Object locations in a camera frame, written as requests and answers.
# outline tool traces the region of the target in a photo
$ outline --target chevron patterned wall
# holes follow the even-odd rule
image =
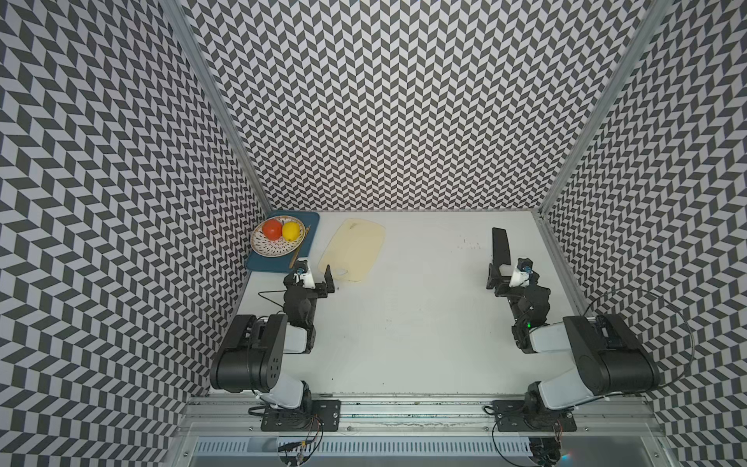
[[[650,0],[182,0],[270,201],[532,208]]]
[[[677,1],[549,221],[592,297],[665,294],[695,333],[692,376],[654,393],[686,466],[747,466],[747,7]],[[665,381],[690,352],[680,318],[620,293]]]
[[[258,207],[155,0],[0,18],[0,465],[156,465]]]

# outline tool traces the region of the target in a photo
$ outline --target plastic cutting board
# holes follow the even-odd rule
[[[386,229],[363,219],[346,219],[319,261],[319,272],[327,265],[332,277],[350,282],[361,282],[368,275],[384,244]]]

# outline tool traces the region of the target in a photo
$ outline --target tabletop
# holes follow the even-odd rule
[[[283,371],[314,393],[521,394],[573,365],[560,354],[524,354],[511,334],[508,302],[485,289],[492,227],[505,229],[512,260],[534,261],[539,284],[552,290],[548,323],[571,305],[528,211],[322,212],[309,252],[318,262],[347,218],[386,228],[379,257],[362,282],[336,280],[317,302],[310,354],[284,355]],[[283,274],[252,273],[240,314],[279,307],[259,291],[283,289]],[[282,293],[268,294],[282,303]]]

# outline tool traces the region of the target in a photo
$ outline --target lemon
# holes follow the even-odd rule
[[[296,222],[286,222],[282,227],[282,236],[287,241],[296,241],[301,236],[301,226]]]

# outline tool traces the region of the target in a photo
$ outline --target red tomato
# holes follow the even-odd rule
[[[277,219],[270,219],[262,224],[262,233],[268,240],[275,241],[282,236],[282,224]]]

